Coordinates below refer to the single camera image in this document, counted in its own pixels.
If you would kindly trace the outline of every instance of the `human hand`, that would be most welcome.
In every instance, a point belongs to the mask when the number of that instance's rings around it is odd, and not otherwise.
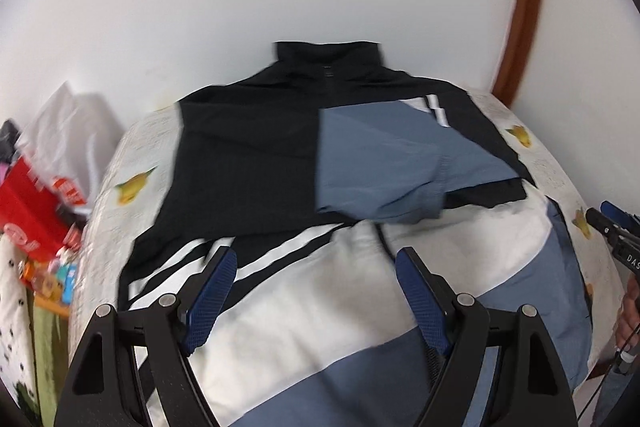
[[[619,348],[624,346],[625,341],[640,323],[640,314],[636,308],[636,299],[640,297],[640,287],[636,277],[632,275],[626,283],[626,293],[622,298],[622,314],[618,319],[616,328],[616,345]],[[638,343],[638,335],[634,335],[629,341],[631,347]]]

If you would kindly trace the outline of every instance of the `black cloth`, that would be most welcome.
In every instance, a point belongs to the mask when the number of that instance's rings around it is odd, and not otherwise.
[[[11,165],[15,155],[15,143],[20,131],[13,120],[6,120],[0,127],[0,162]]]
[[[183,130],[174,179],[154,225],[134,243],[120,280],[158,269],[192,239],[282,233],[353,223],[315,211],[319,109],[435,94],[453,128],[532,181],[517,154],[463,90],[385,68],[372,42],[278,42],[278,60],[230,86],[209,86],[180,100]],[[461,188],[446,207],[492,207],[526,197],[518,178]]]

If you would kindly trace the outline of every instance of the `red box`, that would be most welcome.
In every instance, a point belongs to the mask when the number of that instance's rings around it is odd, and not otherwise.
[[[41,263],[65,246],[69,227],[56,215],[60,201],[20,158],[0,185],[0,227],[14,245]]]

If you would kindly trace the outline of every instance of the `blue gripper pad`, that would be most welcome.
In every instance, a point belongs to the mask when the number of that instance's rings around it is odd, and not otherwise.
[[[187,313],[188,333],[182,341],[182,348],[187,356],[193,353],[196,347],[207,342],[211,328],[213,328],[231,285],[236,279],[237,270],[236,252],[229,248]]]
[[[414,312],[424,341],[441,355],[447,356],[452,344],[447,338],[444,313],[420,272],[402,250],[396,256],[396,277],[411,311]]]
[[[631,233],[636,233],[638,223],[634,222],[634,218],[631,214],[627,214],[624,210],[615,206],[615,204],[610,203],[609,201],[603,201],[600,205],[600,211],[604,216],[609,217],[610,220],[623,229],[626,229]]]

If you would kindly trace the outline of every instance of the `clothing pile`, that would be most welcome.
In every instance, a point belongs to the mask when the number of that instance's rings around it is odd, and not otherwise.
[[[180,100],[173,182],[118,288],[120,309],[146,307],[231,245],[236,280],[190,358],[220,424],[412,425],[443,361],[396,280],[402,247],[487,306],[535,304],[572,335],[556,347],[577,385],[591,325],[562,215],[468,93],[385,68],[372,42],[276,49]]]

